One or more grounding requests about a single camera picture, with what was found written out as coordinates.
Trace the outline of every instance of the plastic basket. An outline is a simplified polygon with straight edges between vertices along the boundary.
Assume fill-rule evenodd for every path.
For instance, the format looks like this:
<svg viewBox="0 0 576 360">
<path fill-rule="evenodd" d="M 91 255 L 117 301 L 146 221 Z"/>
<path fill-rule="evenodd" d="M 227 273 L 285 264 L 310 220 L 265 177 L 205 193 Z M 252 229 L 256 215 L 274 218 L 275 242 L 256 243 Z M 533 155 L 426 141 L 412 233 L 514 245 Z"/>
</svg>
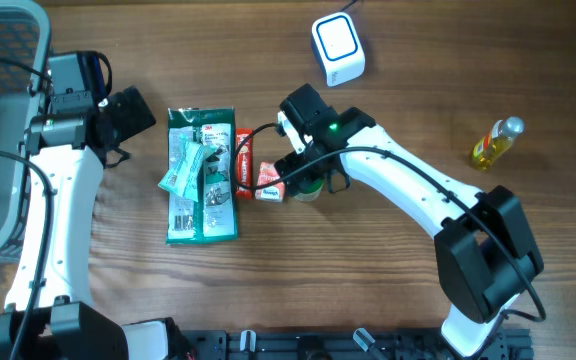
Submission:
<svg viewBox="0 0 576 360">
<path fill-rule="evenodd" d="M 50 22 L 39 5 L 0 0 L 0 57 L 44 73 L 49 44 Z M 42 112 L 42 85 L 38 76 L 0 63 L 0 150 L 25 156 L 20 144 L 30 119 Z M 0 262 L 19 261 L 29 191 L 25 166 L 0 158 Z"/>
</svg>

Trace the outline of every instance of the wood grain surface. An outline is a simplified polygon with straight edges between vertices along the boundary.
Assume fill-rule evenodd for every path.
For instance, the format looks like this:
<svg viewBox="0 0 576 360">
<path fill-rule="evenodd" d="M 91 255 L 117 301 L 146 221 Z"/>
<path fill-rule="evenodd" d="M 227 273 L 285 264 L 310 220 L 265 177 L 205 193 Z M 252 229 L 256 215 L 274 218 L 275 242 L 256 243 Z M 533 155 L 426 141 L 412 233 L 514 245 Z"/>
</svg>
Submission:
<svg viewBox="0 0 576 360">
<path fill-rule="evenodd" d="M 236 108 L 240 127 L 275 121 L 306 82 L 339 111 L 357 106 L 442 172 L 518 194 L 545 260 L 539 359 L 576 359 L 576 1 L 365 1 L 351 14 L 365 74 L 329 89 L 309 31 L 337 3 L 48 8 L 56 50 L 97 49 L 115 90 L 135 84 L 158 124 L 129 140 L 97 195 L 90 281 L 118 323 L 173 316 L 184 329 L 352 330 L 439 326 L 449 302 L 432 240 L 355 182 L 316 202 L 239 201 L 241 237 L 164 246 L 168 107 Z M 493 123 L 526 132 L 488 173 L 466 154 Z M 255 162 L 289 151 L 273 133 Z M 0 266 L 0 311 L 15 265 Z M 516 306 L 534 311 L 528 297 Z"/>
<path fill-rule="evenodd" d="M 292 2 L 321 2 L 322 0 L 292 0 Z M 336 1 L 338 7 L 350 0 Z M 281 3 L 284 0 L 37 0 L 44 7 L 50 6 L 84 6 L 84 5 L 161 5 L 161 4 L 242 4 L 242 3 Z"/>
</svg>

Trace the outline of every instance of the white box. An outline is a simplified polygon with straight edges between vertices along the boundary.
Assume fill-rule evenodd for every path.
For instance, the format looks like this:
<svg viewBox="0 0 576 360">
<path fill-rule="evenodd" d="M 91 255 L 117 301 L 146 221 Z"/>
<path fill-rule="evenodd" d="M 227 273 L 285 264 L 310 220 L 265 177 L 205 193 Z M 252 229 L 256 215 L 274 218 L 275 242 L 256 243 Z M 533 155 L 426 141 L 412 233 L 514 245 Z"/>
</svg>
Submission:
<svg viewBox="0 0 576 360">
<path fill-rule="evenodd" d="M 311 42 L 328 86 L 345 83 L 363 74 L 366 57 L 348 14 L 338 12 L 315 21 Z"/>
</svg>

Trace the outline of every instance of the yellow oil bottle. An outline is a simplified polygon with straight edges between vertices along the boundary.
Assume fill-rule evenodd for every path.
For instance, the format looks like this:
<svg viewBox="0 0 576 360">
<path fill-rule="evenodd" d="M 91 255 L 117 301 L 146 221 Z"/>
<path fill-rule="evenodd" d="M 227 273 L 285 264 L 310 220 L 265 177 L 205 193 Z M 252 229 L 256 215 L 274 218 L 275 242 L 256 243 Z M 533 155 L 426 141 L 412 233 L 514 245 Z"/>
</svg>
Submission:
<svg viewBox="0 0 576 360">
<path fill-rule="evenodd" d="M 524 122 L 516 116 L 497 121 L 488 135 L 472 149 L 470 165 L 478 170 L 488 170 L 515 143 L 515 139 L 523 131 Z"/>
</svg>

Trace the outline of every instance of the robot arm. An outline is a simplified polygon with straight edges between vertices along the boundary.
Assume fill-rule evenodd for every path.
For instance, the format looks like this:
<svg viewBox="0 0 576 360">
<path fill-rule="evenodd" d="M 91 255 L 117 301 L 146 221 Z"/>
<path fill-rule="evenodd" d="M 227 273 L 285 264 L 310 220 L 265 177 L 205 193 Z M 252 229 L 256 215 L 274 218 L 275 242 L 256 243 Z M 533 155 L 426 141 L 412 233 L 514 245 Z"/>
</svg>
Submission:
<svg viewBox="0 0 576 360">
<path fill-rule="evenodd" d="M 107 97 L 111 82 L 104 87 L 97 57 L 103 55 L 75 52 L 49 58 L 54 91 L 50 111 L 33 117 L 24 134 L 29 160 L 50 181 L 53 209 L 42 245 L 46 195 L 38 175 L 31 172 L 24 246 L 0 314 L 0 359 L 9 358 L 13 343 L 21 344 L 25 358 L 126 359 L 130 352 L 131 358 L 150 359 L 167 353 L 169 329 L 164 322 L 122 328 L 92 309 L 91 220 L 106 154 L 115 150 L 125 159 L 119 144 L 155 124 L 134 87 Z M 42 246 L 48 251 L 44 263 L 38 261 Z M 37 266 L 43 266 L 41 281 L 28 309 Z M 22 332 L 26 318 L 30 325 Z M 47 324 L 52 335 L 40 337 Z"/>
<path fill-rule="evenodd" d="M 386 151 L 439 182 L 494 229 L 532 281 L 543 270 L 543 260 L 517 198 L 503 187 L 485 194 L 451 179 L 398 145 L 360 110 L 337 115 L 308 84 L 291 94 L 281 109 L 280 134 L 288 136 L 295 151 L 275 163 L 279 174 L 286 177 L 317 163 L 286 180 L 287 193 L 295 195 L 326 173 L 338 171 L 373 187 L 410 215 L 435 241 L 440 284 L 453 303 L 442 336 L 462 357 L 476 354 L 496 328 L 500 313 L 525 290 L 519 275 L 490 239 L 480 247 L 475 233 L 482 229 L 410 166 L 376 152 L 347 150 Z M 318 160 L 334 152 L 341 152 L 338 160 Z"/>
</svg>

